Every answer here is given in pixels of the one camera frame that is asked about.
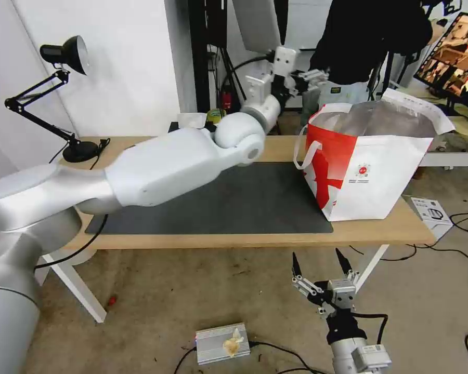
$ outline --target person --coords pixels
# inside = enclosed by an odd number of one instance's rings
[[[310,70],[329,72],[329,82],[304,94],[301,126],[323,104],[367,101],[371,71],[388,51],[415,53],[443,32],[429,21],[419,0],[333,0],[310,59]]]

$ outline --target lamp shade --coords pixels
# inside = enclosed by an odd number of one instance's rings
[[[42,58],[50,62],[66,64],[80,74],[88,73],[88,51],[82,37],[69,38],[62,46],[44,44],[40,47]]]

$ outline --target concrete floor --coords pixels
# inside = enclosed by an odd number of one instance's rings
[[[406,193],[438,199],[449,213],[464,211],[468,168],[428,169]],[[452,229],[438,248],[468,254],[468,234]],[[341,249],[358,263],[359,254]],[[295,350],[331,373],[326,323],[291,286],[293,250],[309,279],[340,277],[333,248],[99,251],[77,271],[103,303],[118,296],[101,325],[51,272],[24,372],[173,373],[196,330],[244,321],[250,339]],[[391,247],[386,257],[411,251]],[[408,261],[380,262],[359,295],[357,311],[390,316],[383,339],[394,362],[390,373],[468,374],[468,260],[462,255],[421,249]],[[360,323],[374,342],[380,322]],[[198,367],[195,361],[192,354],[179,373],[274,374],[301,366],[261,346],[228,362]]]

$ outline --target logo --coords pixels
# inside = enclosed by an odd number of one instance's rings
[[[371,169],[371,165],[369,164],[361,164],[357,168],[357,172],[355,173],[355,176],[357,178],[367,178],[369,175],[369,171]]]

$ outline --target monitor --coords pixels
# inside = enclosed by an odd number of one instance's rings
[[[457,115],[456,102],[468,106],[468,13],[458,14],[414,77],[447,97],[447,115]]]

